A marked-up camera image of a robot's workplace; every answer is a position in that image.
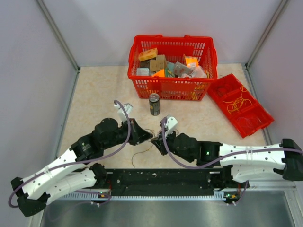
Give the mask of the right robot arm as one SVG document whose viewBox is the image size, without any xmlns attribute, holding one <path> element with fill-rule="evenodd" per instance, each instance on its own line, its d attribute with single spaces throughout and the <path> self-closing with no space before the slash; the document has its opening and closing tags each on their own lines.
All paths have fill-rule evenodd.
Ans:
<svg viewBox="0 0 303 227">
<path fill-rule="evenodd" d="M 220 142 L 198 141 L 184 133 L 161 134 L 151 140 L 162 155 L 179 157 L 197 167 L 229 166 L 221 175 L 226 187 L 249 180 L 282 178 L 303 179 L 303 151 L 293 139 L 267 146 L 236 146 Z"/>
</svg>

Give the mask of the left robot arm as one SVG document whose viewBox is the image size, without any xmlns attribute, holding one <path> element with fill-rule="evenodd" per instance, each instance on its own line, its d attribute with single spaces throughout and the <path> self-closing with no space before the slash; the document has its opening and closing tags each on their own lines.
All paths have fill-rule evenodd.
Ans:
<svg viewBox="0 0 303 227">
<path fill-rule="evenodd" d="M 121 148 L 126 144 L 136 146 L 151 138 L 152 133 L 142 129 L 133 118 L 122 124 L 113 118 L 103 119 L 92 133 L 80 137 L 42 170 L 11 181 L 18 208 L 25 217 L 30 217 L 66 194 L 105 186 L 107 172 L 97 163 L 104 151 L 116 145 Z"/>
</svg>

